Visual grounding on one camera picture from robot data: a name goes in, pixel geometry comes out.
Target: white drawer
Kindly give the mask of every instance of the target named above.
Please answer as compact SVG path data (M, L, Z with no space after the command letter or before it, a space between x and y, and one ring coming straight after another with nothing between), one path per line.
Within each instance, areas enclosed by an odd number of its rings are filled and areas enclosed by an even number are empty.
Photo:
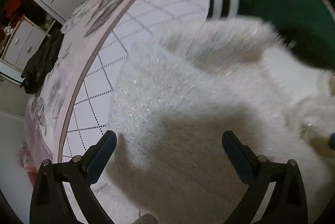
M15 65L21 49L33 28L34 26L32 24L30 24L27 20L22 19L8 43L9 45L4 56L4 60L12 65Z
M39 28L34 27L19 53L19 56L14 64L16 68L23 70L28 60L35 54L40 47L46 34Z

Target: grid pattern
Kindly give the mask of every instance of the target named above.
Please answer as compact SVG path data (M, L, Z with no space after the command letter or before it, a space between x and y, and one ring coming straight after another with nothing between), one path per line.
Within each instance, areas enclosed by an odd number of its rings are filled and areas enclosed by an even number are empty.
M77 95L63 148L63 162L83 155L105 133L113 87L135 40L148 40L159 26L206 19L209 0L136 0L115 25Z

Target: green garment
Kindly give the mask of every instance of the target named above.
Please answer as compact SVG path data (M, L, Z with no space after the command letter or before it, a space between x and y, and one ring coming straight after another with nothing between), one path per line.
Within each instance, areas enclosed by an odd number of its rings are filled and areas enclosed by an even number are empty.
M297 57L335 70L335 22L321 0L240 0L238 14L273 23Z

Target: bed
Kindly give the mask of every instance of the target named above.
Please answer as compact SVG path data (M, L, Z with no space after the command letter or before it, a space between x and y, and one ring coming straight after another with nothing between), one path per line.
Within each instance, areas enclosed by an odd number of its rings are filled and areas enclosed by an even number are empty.
M26 110L27 142L38 168L66 162L105 133L119 72L132 44L170 22L205 20L209 0L86 0L62 28L58 61Z

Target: black cloth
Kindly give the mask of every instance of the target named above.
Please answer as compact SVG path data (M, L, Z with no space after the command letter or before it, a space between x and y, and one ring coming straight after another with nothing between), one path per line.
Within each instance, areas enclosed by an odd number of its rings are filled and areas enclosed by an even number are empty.
M29 59L21 78L20 87L24 87L27 94L35 94L44 83L46 75L54 68L58 53L63 42L64 34L55 29L46 43L42 43L36 53Z

